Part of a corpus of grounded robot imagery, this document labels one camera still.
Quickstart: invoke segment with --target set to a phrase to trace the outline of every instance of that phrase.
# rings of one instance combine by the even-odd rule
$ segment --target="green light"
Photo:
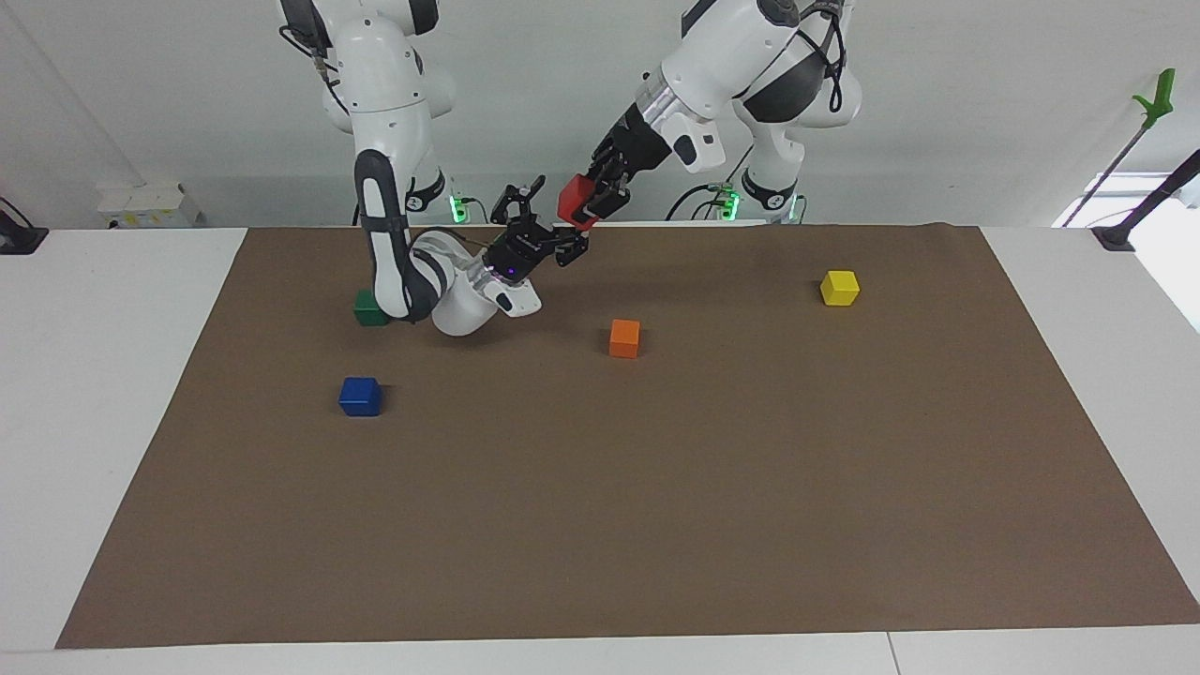
[[[454,216],[455,225],[462,225],[470,220],[470,211],[467,209],[467,204],[462,203],[462,199],[450,196],[450,215]]]
[[[725,204],[721,207],[721,220],[738,220],[738,207],[742,205],[742,195],[728,192]]]

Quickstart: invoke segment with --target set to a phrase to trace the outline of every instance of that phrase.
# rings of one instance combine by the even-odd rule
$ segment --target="cable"
[[[796,198],[804,199],[804,209],[800,211],[800,217],[796,221],[796,225],[804,225],[804,216],[809,213],[809,198],[804,195],[797,195]]]
[[[674,205],[673,205],[673,207],[671,207],[671,210],[670,210],[670,211],[667,211],[667,217],[666,217],[666,219],[664,219],[664,220],[666,220],[666,221],[670,221],[671,219],[673,219],[673,217],[674,217],[674,215],[676,215],[676,211],[678,211],[678,210],[679,210],[679,207],[682,207],[684,202],[686,202],[686,201],[688,201],[688,199],[689,199],[689,198],[690,198],[690,197],[691,197],[692,195],[696,195],[696,193],[700,193],[700,192],[703,192],[703,191],[706,191],[706,190],[708,190],[708,191],[712,191],[712,185],[708,185],[708,184],[704,184],[704,185],[697,185],[697,186],[692,187],[691,190],[689,190],[689,191],[684,192],[684,193],[683,193],[683,197],[679,197],[679,201],[677,201],[677,202],[674,203]]]
[[[746,148],[746,154],[742,155],[742,160],[738,161],[738,166],[733,167],[733,171],[730,172],[730,175],[728,178],[725,179],[725,183],[733,183],[733,177],[736,177],[738,172],[742,171],[742,165],[746,163],[746,160],[750,159],[750,153],[752,151],[754,151],[754,144]]]
[[[300,43],[300,41],[295,38],[296,35],[302,36],[307,42],[316,42],[316,38],[313,38],[313,36],[299,30],[294,25],[288,24],[280,26],[280,37],[282,37],[292,47],[295,47],[296,52],[300,52],[305,56],[312,59],[313,66],[316,66],[317,72],[320,74],[322,82],[325,83],[325,89],[329,90],[329,95],[334,97],[334,102],[337,103],[337,107],[341,108],[343,113],[350,114],[349,108],[346,107],[346,103],[342,102],[342,97],[338,96],[337,91],[334,89],[335,86],[341,84],[341,82],[329,79],[330,72],[340,72],[340,71],[337,70],[336,66],[334,66],[325,59],[328,52],[325,52],[324,49],[313,50],[306,48],[304,44]]]
[[[462,203],[463,204],[478,204],[479,205],[479,210],[484,211],[484,222],[486,223],[486,222],[491,221],[491,217],[488,217],[488,215],[487,215],[487,207],[485,207],[484,203],[480,202],[479,199],[476,199],[474,197],[463,197],[462,198]]]
[[[293,35],[302,35],[302,36],[305,36],[305,37],[310,38],[310,40],[312,38],[311,35],[298,30],[293,25],[281,25],[280,26],[280,37],[282,37],[288,44],[295,47],[296,52],[300,52],[305,56],[308,56],[310,59],[322,59],[323,61],[325,60],[324,56],[322,56],[319,54],[314,54],[312,50],[310,50],[308,48],[306,48],[304,44],[300,44],[300,42],[298,42],[296,38],[293,37],[293,35],[288,35],[289,32],[293,34]],[[325,61],[325,67],[328,67],[332,72],[338,72],[337,68],[334,67],[329,61]]]
[[[1132,213],[1134,213],[1135,210],[1138,210],[1138,209],[1136,209],[1136,208],[1133,208],[1133,209],[1126,209],[1126,210],[1123,210],[1123,211],[1117,211],[1117,213],[1115,213],[1115,214],[1109,214],[1109,215],[1106,215],[1106,216],[1104,216],[1104,217],[1098,217],[1098,219],[1093,220],[1092,222],[1090,222],[1090,223],[1085,225],[1085,226],[1084,226],[1084,228],[1086,229],[1086,228],[1088,228],[1088,227],[1092,227],[1093,225],[1097,225],[1097,223],[1099,223],[1099,222],[1104,222],[1104,221],[1109,220],[1110,217],[1117,217],[1117,216],[1123,216],[1123,215],[1126,215],[1126,214],[1132,214]]]
[[[691,220],[696,220],[697,216],[700,216],[700,209],[703,209],[704,207],[708,207],[708,214],[704,214],[704,220],[708,220],[709,214],[713,213],[713,207],[720,207],[722,204],[725,204],[725,202],[721,202],[720,199],[714,199],[712,202],[704,202],[703,204],[696,207],[696,210],[692,211]]]
[[[12,202],[10,202],[8,199],[5,199],[4,197],[0,197],[0,202],[2,202],[4,205],[6,205],[10,209],[12,209],[12,213],[14,213],[18,216],[20,216],[20,220],[25,221],[25,225],[28,225],[29,227],[34,227],[34,221],[29,220],[29,216],[26,216],[25,214],[23,214],[20,211],[20,209],[17,208],[16,204],[13,204]]]
[[[329,89],[329,95],[334,97],[334,102],[337,103],[337,107],[341,108],[343,113],[350,114],[350,110],[346,107],[346,103],[342,102],[342,97],[338,96],[337,91],[334,90],[334,88],[337,86],[338,84],[341,84],[341,82],[330,82],[326,79],[325,89]]]
[[[830,28],[833,29],[834,36],[838,38],[838,54],[836,61],[829,60],[829,54],[826,53],[826,48],[817,44],[816,40],[809,37],[809,34],[800,29],[796,29],[796,34],[804,38],[812,48],[812,53],[821,56],[821,61],[826,67],[826,77],[833,79],[833,94],[829,95],[829,112],[840,113],[841,106],[845,102],[845,97],[841,90],[841,76],[846,70],[846,41],[841,32],[841,23],[836,19],[829,19]]]

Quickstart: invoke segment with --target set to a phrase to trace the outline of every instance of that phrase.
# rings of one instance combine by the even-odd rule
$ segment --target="white table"
[[[1086,232],[985,234],[1200,595],[1200,336]],[[0,258],[0,674],[1200,673],[1195,626],[52,652],[244,235],[58,232]]]

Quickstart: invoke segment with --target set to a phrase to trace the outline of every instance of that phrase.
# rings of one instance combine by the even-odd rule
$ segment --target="blue cube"
[[[373,377],[347,377],[337,402],[349,417],[379,417],[383,389]]]

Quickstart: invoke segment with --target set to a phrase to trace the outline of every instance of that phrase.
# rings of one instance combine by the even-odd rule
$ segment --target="black cable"
[[[706,190],[712,190],[712,187],[708,184],[697,185],[697,186],[692,187],[691,190],[684,192],[683,197],[679,197],[679,201],[676,202],[673,207],[671,207],[670,211],[667,211],[667,217],[664,219],[664,220],[670,221],[671,219],[673,219],[674,215],[676,215],[676,211],[679,210],[679,207],[682,207],[684,202],[686,202],[692,195],[696,195],[698,192],[703,192]]]
[[[17,208],[16,204],[13,204],[12,202],[10,202],[8,199],[5,199],[4,197],[0,197],[0,202],[2,202],[4,205],[6,205],[10,209],[12,209],[12,213],[14,213],[18,216],[20,216],[20,220],[25,221],[25,225],[28,225],[29,227],[34,227],[34,221],[29,220],[29,216],[26,216],[25,214],[23,214],[20,211],[20,209]]]
[[[697,216],[700,216],[700,209],[703,209],[704,207],[708,207],[708,214],[704,214],[704,220],[708,220],[709,214],[713,213],[713,207],[720,207],[722,204],[725,204],[725,202],[721,202],[720,199],[713,199],[712,202],[704,202],[703,204],[696,207],[696,210],[692,211],[691,220],[696,220]]]
[[[479,210],[484,211],[484,222],[486,223],[486,222],[491,221],[491,217],[488,217],[488,215],[487,215],[487,207],[485,207],[484,203],[480,202],[479,199],[476,199],[474,197],[463,197],[462,198],[462,203],[463,204],[478,204],[479,205]]]
[[[305,37],[310,37],[310,38],[311,38],[311,36],[310,36],[310,35],[307,35],[307,34],[305,34],[305,32],[302,32],[302,31],[298,30],[298,29],[296,29],[295,26],[293,26],[293,25],[281,25],[281,26],[280,26],[280,37],[282,37],[282,38],[283,38],[284,41],[287,41],[287,43],[288,43],[288,44],[290,44],[290,46],[295,47],[296,52],[300,52],[300,53],[301,53],[301,54],[304,54],[305,56],[308,56],[310,59],[317,59],[317,58],[320,58],[320,59],[322,59],[323,61],[325,61],[324,56],[319,56],[319,55],[317,55],[317,54],[313,54],[313,53],[312,53],[311,50],[308,50],[308,49],[307,49],[307,48],[306,48],[306,47],[305,47],[304,44],[300,44],[300,42],[298,42],[298,41],[296,41],[296,38],[295,38],[295,37],[293,37],[293,35],[288,35],[288,34],[293,34],[293,35],[296,35],[296,34],[298,34],[298,35],[304,35]],[[330,71],[332,71],[332,72],[338,72],[338,71],[337,71],[337,68],[336,68],[336,67],[334,67],[334,66],[332,66],[332,65],[331,65],[331,64],[330,64],[329,61],[325,61],[325,67],[328,67],[328,68],[329,68]]]
[[[742,171],[742,165],[746,163],[746,160],[750,159],[750,153],[752,151],[754,151],[754,145],[751,144],[749,148],[746,148],[746,154],[742,155],[742,160],[738,162],[738,166],[733,167],[733,171],[730,172],[730,175],[728,178],[725,179],[725,183],[733,183],[733,177],[736,177],[738,172]]]
[[[334,102],[337,103],[337,107],[341,108],[343,113],[350,114],[350,110],[346,107],[346,103],[342,102],[342,98],[337,95],[337,91],[334,90],[334,86],[336,86],[338,84],[341,84],[341,83],[340,82],[330,82],[330,80],[326,79],[325,80],[325,89],[329,89],[329,95],[334,97]]]
[[[804,216],[809,213],[809,198],[804,195],[797,195],[797,199],[804,199],[804,210],[800,211],[800,219],[796,221],[796,225],[804,225]]]
[[[796,34],[804,38],[812,49],[812,53],[821,58],[821,62],[826,67],[826,77],[833,79],[833,94],[829,96],[829,112],[840,113],[841,106],[845,102],[841,90],[841,76],[846,70],[846,42],[841,32],[841,23],[836,18],[829,19],[830,26],[833,28],[833,34],[838,38],[838,60],[830,61],[829,54],[826,53],[824,47],[817,44],[816,40],[809,37],[809,34],[800,29],[796,29]]]

